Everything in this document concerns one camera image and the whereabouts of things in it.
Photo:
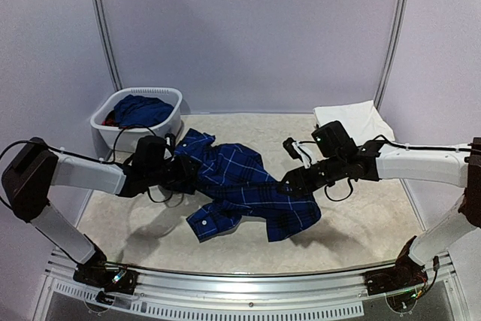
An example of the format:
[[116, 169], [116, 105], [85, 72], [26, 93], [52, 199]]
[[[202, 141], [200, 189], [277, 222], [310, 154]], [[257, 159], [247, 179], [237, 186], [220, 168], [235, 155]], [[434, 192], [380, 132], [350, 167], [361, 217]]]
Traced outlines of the white t-shirt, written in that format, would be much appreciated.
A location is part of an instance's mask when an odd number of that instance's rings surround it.
[[319, 126], [335, 120], [340, 121], [357, 145], [362, 145], [378, 135], [385, 136], [389, 141], [395, 140], [392, 128], [380, 116], [374, 107], [373, 100], [347, 105], [316, 107], [313, 109], [313, 113]]

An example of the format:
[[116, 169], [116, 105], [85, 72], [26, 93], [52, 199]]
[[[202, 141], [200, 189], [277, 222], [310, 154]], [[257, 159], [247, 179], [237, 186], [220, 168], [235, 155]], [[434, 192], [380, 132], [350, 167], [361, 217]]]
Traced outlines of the blue plaid shirt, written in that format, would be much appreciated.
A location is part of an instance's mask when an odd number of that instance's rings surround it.
[[295, 197], [278, 191], [278, 181], [265, 170], [255, 150], [215, 140], [189, 129], [174, 151], [177, 158], [194, 165], [193, 173], [175, 191], [200, 192], [211, 200], [186, 219], [200, 242], [236, 228], [243, 217], [264, 219], [270, 242], [290, 238], [321, 219], [313, 195]]

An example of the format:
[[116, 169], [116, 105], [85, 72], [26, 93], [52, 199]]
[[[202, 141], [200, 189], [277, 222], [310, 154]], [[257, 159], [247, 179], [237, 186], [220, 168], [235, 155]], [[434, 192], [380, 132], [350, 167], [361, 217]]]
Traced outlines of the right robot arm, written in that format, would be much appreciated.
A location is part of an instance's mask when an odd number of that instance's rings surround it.
[[327, 189], [340, 180], [427, 183], [458, 190], [454, 205], [430, 228], [408, 241], [389, 271], [389, 282], [404, 288], [418, 269], [465, 235], [480, 228], [480, 145], [410, 145], [378, 135], [357, 145], [338, 120], [312, 134], [323, 159], [285, 174], [279, 191], [292, 197]]

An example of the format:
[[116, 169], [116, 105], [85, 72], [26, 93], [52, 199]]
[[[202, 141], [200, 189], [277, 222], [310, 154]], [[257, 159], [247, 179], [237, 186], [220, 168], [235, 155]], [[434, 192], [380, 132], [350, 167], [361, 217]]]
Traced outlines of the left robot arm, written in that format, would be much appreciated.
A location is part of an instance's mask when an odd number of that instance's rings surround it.
[[31, 225], [62, 250], [95, 286], [106, 286], [111, 269], [103, 252], [64, 215], [52, 197], [62, 188], [96, 190], [134, 198], [154, 186], [175, 190], [193, 181], [198, 165], [174, 154], [161, 138], [141, 140], [130, 162], [101, 161], [56, 149], [41, 138], [15, 141], [20, 151], [5, 167], [1, 182], [6, 204], [19, 220]]

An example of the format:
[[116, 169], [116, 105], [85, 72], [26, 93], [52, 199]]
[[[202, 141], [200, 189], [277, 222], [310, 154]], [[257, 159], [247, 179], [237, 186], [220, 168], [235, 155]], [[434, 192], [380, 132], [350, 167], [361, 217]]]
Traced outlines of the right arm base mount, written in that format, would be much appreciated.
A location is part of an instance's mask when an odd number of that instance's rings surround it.
[[409, 257], [413, 236], [402, 248], [393, 266], [363, 273], [364, 285], [369, 296], [386, 295], [386, 303], [395, 313], [411, 312], [419, 299], [434, 286], [440, 268], [439, 256], [432, 259], [434, 276], [429, 281], [424, 265], [418, 265]]

